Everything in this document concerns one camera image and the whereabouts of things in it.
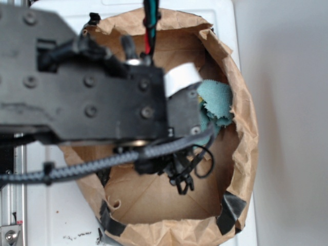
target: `white wall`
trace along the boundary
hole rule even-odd
[[[259,246],[328,245],[328,1],[234,0],[260,130]]]

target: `green fabric scrap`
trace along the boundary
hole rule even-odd
[[[229,85],[211,79],[205,79],[198,87],[197,92],[203,101],[200,106],[200,127],[204,131],[211,121],[215,126],[215,136],[221,127],[232,123],[233,114],[230,113],[232,105],[232,91]],[[198,145],[205,145],[209,139],[199,141]]]

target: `red wire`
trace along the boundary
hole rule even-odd
[[[149,44],[149,39],[148,39],[148,29],[146,29],[146,34],[145,34],[145,52],[148,55],[150,53],[151,47]]]

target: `metal bracket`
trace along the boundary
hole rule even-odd
[[[23,245],[21,225],[8,225],[0,227],[1,245],[0,246],[21,246]]]

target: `screw head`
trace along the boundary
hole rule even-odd
[[[5,239],[9,243],[9,245],[13,245],[18,238],[17,232],[10,230],[5,234]]]
[[[154,110],[151,107],[146,106],[141,110],[141,115],[145,119],[150,119],[154,115]]]
[[[23,80],[23,84],[29,88],[29,89],[33,89],[37,86],[37,78],[34,76],[28,76],[26,78],[24,78]]]
[[[96,85],[96,79],[93,76],[85,76],[83,82],[86,87],[92,88]]]
[[[189,98],[196,98],[197,97],[197,91],[196,90],[191,90],[188,93]]]
[[[25,23],[30,26],[34,26],[37,22],[36,15],[32,11],[27,11],[23,16],[23,19]]]
[[[142,78],[139,82],[139,88],[142,91],[146,91],[148,89],[149,85],[150,85],[150,81],[147,78]]]
[[[93,105],[87,105],[84,112],[87,117],[94,118],[97,115],[97,108]]]
[[[193,127],[190,131],[191,135],[196,135],[198,133],[200,133],[200,127],[196,126],[196,127]]]

